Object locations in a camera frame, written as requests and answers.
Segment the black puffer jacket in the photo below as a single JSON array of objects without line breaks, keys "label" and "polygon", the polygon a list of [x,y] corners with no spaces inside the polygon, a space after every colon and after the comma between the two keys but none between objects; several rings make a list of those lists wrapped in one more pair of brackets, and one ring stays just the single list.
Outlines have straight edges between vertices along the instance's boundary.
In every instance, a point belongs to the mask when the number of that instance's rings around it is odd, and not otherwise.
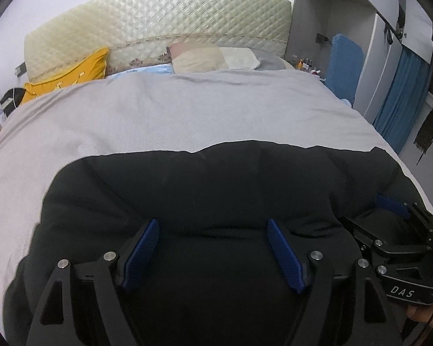
[{"label": "black puffer jacket", "polygon": [[[380,148],[243,141],[195,153],[79,159],[58,172],[44,198],[29,253],[5,295],[5,336],[27,345],[61,259],[95,261],[156,219],[159,239],[145,276],[119,296],[137,345],[286,345],[299,297],[270,248],[268,221],[301,238],[333,237],[364,257],[344,219],[372,208],[376,195],[422,204]],[[433,304],[386,298],[402,342],[421,341],[404,310]]]}]

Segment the blue curtain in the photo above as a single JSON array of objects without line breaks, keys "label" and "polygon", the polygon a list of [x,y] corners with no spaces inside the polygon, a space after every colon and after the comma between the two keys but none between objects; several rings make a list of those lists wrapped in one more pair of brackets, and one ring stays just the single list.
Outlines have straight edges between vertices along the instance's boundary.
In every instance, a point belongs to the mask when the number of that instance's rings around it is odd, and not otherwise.
[{"label": "blue curtain", "polygon": [[373,127],[400,154],[422,110],[433,69],[422,57],[403,47],[388,94]]}]

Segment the white wardrobe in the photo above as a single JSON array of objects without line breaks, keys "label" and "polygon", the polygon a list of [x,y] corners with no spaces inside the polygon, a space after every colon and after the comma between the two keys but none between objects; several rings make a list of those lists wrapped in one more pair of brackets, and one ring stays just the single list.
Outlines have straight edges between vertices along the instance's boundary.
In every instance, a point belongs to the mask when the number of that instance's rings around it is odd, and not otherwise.
[{"label": "white wardrobe", "polygon": [[370,123],[402,54],[408,51],[424,65],[433,58],[433,23],[417,0],[294,0],[285,57],[309,59],[327,76],[337,34],[361,47],[363,67],[353,106]]}]

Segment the cream flat pillow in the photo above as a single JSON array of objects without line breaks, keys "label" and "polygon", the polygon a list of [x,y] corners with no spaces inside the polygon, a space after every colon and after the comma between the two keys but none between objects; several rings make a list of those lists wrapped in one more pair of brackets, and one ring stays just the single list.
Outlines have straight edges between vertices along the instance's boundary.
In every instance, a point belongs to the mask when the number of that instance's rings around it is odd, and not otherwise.
[{"label": "cream flat pillow", "polygon": [[220,47],[227,69],[255,70],[260,61],[250,48]]}]

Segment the grey bed duvet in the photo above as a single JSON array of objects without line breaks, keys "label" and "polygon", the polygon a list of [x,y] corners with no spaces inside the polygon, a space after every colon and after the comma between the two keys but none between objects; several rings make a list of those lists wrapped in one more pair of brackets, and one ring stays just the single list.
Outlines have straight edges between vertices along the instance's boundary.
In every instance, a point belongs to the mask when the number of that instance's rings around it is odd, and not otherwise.
[{"label": "grey bed duvet", "polygon": [[222,142],[389,151],[359,112],[297,70],[127,74],[18,107],[0,132],[0,328],[44,195],[61,168],[92,155],[197,152]]}]

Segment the black bag with bottle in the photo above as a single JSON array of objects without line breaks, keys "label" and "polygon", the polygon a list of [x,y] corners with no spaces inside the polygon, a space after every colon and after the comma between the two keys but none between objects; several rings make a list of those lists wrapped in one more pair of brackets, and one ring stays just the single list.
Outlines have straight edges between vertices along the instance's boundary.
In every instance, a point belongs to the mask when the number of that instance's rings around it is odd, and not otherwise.
[{"label": "black bag with bottle", "polygon": [[25,94],[24,88],[11,88],[0,99],[0,107],[6,117],[19,107]]}]

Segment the beige pillow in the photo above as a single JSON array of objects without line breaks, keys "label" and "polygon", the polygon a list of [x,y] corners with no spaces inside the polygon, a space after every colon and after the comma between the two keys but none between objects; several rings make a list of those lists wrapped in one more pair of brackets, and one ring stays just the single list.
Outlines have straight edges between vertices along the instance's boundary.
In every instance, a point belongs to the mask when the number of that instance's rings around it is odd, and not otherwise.
[{"label": "beige pillow", "polygon": [[213,44],[179,42],[167,47],[175,74],[204,73],[229,66],[220,48]]}]

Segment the yellow pillow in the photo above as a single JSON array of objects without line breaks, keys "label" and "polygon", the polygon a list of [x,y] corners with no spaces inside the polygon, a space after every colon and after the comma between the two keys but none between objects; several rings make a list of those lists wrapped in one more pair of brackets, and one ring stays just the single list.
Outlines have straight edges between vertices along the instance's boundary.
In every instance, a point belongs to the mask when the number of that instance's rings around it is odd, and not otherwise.
[{"label": "yellow pillow", "polygon": [[49,77],[40,82],[25,83],[25,94],[21,103],[25,104],[39,96],[72,85],[103,79],[107,69],[108,56],[109,49],[107,47],[100,48],[71,69],[67,69],[60,74],[54,75],[53,77]]}]

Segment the cream quilted headboard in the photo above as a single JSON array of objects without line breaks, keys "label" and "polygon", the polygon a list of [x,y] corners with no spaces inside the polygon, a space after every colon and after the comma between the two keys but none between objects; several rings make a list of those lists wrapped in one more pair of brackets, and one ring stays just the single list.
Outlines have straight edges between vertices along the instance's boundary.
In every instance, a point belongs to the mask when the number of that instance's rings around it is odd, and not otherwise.
[{"label": "cream quilted headboard", "polygon": [[90,0],[25,36],[30,82],[65,72],[107,48],[107,73],[166,63],[177,42],[248,47],[285,54],[289,0]]}]

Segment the wall socket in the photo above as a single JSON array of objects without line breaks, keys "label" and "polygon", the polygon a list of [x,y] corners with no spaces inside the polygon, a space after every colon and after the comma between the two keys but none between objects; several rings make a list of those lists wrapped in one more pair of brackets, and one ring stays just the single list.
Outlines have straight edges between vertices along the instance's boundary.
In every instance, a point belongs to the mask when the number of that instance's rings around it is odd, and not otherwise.
[{"label": "wall socket", "polygon": [[15,68],[15,72],[14,72],[14,74],[15,74],[15,76],[17,77],[17,78],[19,78],[19,77],[21,77],[23,74],[25,74],[27,72],[27,69],[26,69],[26,65],[25,65],[25,63],[21,63],[19,66],[17,66],[16,68]]}]

